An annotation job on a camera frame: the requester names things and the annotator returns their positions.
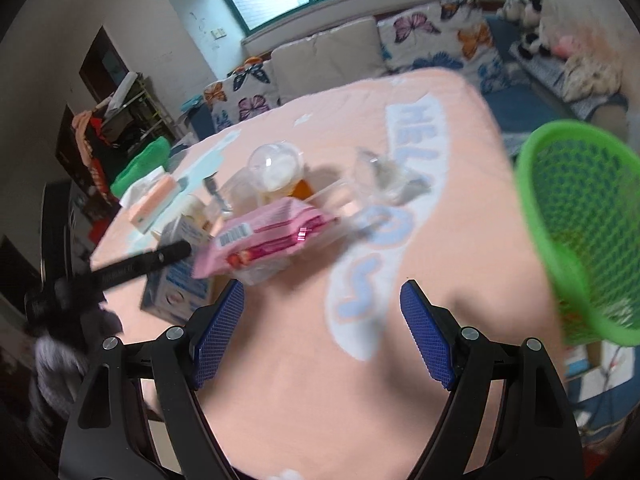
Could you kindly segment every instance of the barcode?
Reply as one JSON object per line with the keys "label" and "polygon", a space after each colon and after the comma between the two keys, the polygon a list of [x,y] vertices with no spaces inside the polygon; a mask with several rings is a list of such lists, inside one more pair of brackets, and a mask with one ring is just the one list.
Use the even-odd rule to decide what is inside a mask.
{"label": "barcode", "polygon": [[229,229],[229,231],[225,231],[218,235],[218,247],[222,248],[230,243],[237,242],[242,238],[247,238],[252,234],[254,234],[254,232],[251,230],[249,224],[239,224],[236,227]]}

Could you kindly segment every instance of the pink tablecloth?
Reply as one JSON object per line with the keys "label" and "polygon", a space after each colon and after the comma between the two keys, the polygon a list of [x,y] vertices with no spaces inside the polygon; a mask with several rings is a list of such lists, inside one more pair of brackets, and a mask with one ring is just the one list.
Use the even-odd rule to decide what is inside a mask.
{"label": "pink tablecloth", "polygon": [[[418,101],[423,108],[393,106]],[[315,186],[348,174],[354,147],[363,146],[391,152],[433,187],[339,260],[327,254],[247,289],[218,375],[198,393],[232,465],[259,479],[286,470],[306,480],[406,478],[447,397],[399,310],[408,278],[460,325],[513,344],[539,337],[561,366],[552,295],[510,163],[485,102],[461,77],[431,69],[361,81],[297,99],[226,136],[237,138],[223,150],[221,181],[258,145],[289,140],[304,152]],[[224,137],[191,148],[178,173]],[[131,232],[120,214],[94,266],[124,256]],[[137,280],[107,293],[125,343],[168,326],[139,311],[143,286]],[[468,468],[484,460],[498,397],[492,388]]]}

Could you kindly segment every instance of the clothing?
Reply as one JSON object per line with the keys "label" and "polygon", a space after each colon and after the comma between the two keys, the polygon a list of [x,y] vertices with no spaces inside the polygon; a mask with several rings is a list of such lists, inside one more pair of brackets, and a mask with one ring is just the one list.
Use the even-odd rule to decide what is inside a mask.
{"label": "clothing", "polygon": [[122,325],[118,316],[96,307],[62,327],[50,327],[37,339],[27,427],[34,441],[56,456],[60,455],[66,422],[88,370],[92,350],[119,332]]}
{"label": "clothing", "polygon": [[74,116],[71,126],[76,134],[76,145],[82,163],[89,169],[95,187],[109,203],[117,200],[111,195],[110,185],[118,174],[127,167],[125,153],[114,149],[97,131],[94,124],[101,125],[91,112],[82,112]]}

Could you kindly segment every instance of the green plastic basket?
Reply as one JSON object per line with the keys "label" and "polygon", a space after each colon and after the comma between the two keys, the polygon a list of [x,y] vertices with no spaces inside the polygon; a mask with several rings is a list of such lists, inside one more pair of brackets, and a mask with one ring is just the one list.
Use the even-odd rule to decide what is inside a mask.
{"label": "green plastic basket", "polygon": [[640,158],[578,121],[537,129],[516,181],[568,344],[640,345]]}

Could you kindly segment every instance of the light switch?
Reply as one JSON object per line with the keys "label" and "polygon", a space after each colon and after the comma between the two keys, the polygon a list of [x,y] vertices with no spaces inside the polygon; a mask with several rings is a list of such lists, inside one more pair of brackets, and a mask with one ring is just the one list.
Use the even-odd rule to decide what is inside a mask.
{"label": "light switch", "polygon": [[214,28],[211,31],[211,35],[219,40],[220,38],[224,38],[226,36],[226,32],[224,28]]}

